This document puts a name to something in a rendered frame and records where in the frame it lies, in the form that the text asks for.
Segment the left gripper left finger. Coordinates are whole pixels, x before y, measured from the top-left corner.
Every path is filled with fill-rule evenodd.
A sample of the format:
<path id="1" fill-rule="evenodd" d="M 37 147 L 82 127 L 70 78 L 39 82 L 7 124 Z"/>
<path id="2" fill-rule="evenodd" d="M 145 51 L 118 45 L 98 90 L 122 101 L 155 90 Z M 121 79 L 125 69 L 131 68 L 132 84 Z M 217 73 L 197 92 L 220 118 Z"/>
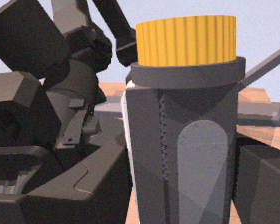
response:
<path id="1" fill-rule="evenodd" d="M 126 224 L 133 182 L 125 135 L 30 195 L 0 194 L 0 224 Z"/>

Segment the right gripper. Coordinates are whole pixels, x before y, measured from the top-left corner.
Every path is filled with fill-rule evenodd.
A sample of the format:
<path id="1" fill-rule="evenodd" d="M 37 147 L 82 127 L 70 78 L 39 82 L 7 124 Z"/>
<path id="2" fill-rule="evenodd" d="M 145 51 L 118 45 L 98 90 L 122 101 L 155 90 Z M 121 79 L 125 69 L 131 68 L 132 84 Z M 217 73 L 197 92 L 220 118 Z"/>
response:
<path id="1" fill-rule="evenodd" d="M 2 194 L 27 194 L 87 157 L 84 147 L 78 151 L 62 141 L 72 118 L 89 102 L 69 90 L 44 91 L 30 72 L 0 73 Z"/>

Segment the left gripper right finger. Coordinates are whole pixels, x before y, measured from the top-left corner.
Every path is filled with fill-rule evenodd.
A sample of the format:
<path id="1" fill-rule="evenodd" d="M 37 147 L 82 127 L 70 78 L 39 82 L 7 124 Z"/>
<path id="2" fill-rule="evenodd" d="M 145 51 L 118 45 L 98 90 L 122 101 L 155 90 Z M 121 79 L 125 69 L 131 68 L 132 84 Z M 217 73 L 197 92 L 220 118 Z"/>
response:
<path id="1" fill-rule="evenodd" d="M 232 201 L 241 224 L 280 224 L 280 149 L 237 132 Z"/>

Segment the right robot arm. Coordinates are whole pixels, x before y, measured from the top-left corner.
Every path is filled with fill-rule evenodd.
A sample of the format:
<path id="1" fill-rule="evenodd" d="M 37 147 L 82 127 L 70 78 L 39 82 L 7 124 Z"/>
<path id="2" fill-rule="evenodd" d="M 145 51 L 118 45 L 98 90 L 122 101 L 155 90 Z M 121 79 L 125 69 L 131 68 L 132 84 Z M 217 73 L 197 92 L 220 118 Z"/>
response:
<path id="1" fill-rule="evenodd" d="M 136 30 L 117 0 L 92 1 L 116 39 L 118 61 L 124 67 L 137 62 Z M 45 78 L 45 91 L 64 89 L 81 95 L 94 113 L 95 105 L 107 101 L 96 73 L 111 64 L 112 42 L 91 21 L 87 0 L 51 0 L 51 4 L 53 21 L 38 0 L 10 0 L 0 7 L 0 59 L 12 72 Z M 78 110 L 62 141 L 78 151 L 84 145 L 87 157 L 125 131 L 123 119 L 92 116 L 90 104 Z"/>

